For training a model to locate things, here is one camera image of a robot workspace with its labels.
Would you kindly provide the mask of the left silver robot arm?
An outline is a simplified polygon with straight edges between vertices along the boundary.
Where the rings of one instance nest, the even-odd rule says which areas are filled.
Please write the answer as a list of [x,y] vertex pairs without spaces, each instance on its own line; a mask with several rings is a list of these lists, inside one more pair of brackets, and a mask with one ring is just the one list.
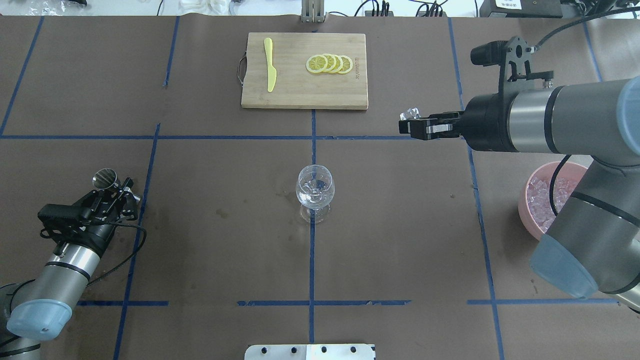
[[54,340],[73,316],[92,276],[119,227],[137,229],[134,180],[119,180],[103,168],[93,189],[71,205],[48,203],[38,212],[40,235],[55,248],[34,279],[1,287],[1,358],[39,360],[43,342]]

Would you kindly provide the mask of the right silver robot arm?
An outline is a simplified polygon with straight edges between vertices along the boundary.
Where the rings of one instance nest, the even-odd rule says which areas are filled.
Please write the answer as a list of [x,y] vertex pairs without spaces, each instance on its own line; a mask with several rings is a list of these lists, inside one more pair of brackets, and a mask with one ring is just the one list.
[[576,299],[596,292],[639,311],[639,78],[537,89],[552,73],[512,75],[464,111],[400,114],[414,139],[463,137],[480,152],[585,155],[592,163],[529,260]]

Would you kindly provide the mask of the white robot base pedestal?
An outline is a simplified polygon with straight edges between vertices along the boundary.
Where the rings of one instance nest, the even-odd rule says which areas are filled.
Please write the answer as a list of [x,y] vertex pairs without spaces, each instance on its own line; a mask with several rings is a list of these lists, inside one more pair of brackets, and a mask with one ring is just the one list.
[[245,360],[376,360],[374,344],[254,344],[244,354]]

